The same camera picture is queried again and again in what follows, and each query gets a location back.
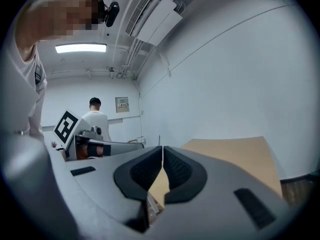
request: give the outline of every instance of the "person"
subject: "person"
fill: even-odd
[[[1,50],[0,131],[44,142],[41,113],[47,80],[37,43],[61,39],[102,22],[102,0],[38,0],[27,3],[11,24]]]
[[[111,142],[109,134],[108,117],[106,114],[100,111],[101,101],[100,99],[93,97],[89,101],[90,111],[82,116],[82,118],[92,127],[97,126],[101,128],[101,135],[103,140]]]

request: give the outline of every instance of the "white shirt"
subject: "white shirt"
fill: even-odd
[[[0,93],[3,109],[0,130],[8,133],[23,131],[23,134],[44,142],[41,113],[47,88],[46,73],[36,44],[30,59],[23,61],[17,48],[15,30],[13,22],[0,54]],[[37,66],[42,74],[38,84],[35,81]]]
[[[111,138],[109,135],[108,117],[106,114],[100,111],[89,111],[88,113],[83,115],[82,118],[92,127],[100,127],[103,140],[106,142],[111,142]]]

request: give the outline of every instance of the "white wall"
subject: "white wall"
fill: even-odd
[[[141,136],[139,92],[130,79],[110,79],[103,76],[67,77],[49,80],[44,99],[41,123],[51,130],[66,109],[78,116],[89,111],[89,100],[101,100],[100,111],[108,116],[109,133],[114,142],[127,142]],[[116,97],[128,97],[129,112],[116,113]],[[45,132],[45,142],[50,145],[52,134]]]
[[[264,136],[280,179],[315,170],[319,39],[294,3],[194,1],[161,43],[172,77],[154,52],[138,79],[147,146]]]

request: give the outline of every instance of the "headset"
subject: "headset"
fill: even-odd
[[[107,6],[103,0],[98,0],[98,22],[92,23],[104,22],[109,28],[114,24],[119,11],[120,7],[118,2],[114,1],[110,4],[110,6]]]

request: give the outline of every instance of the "rectangular light fixture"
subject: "rectangular light fixture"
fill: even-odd
[[[105,53],[107,50],[107,45],[105,43],[70,43],[57,45],[55,49],[58,54],[70,52]]]

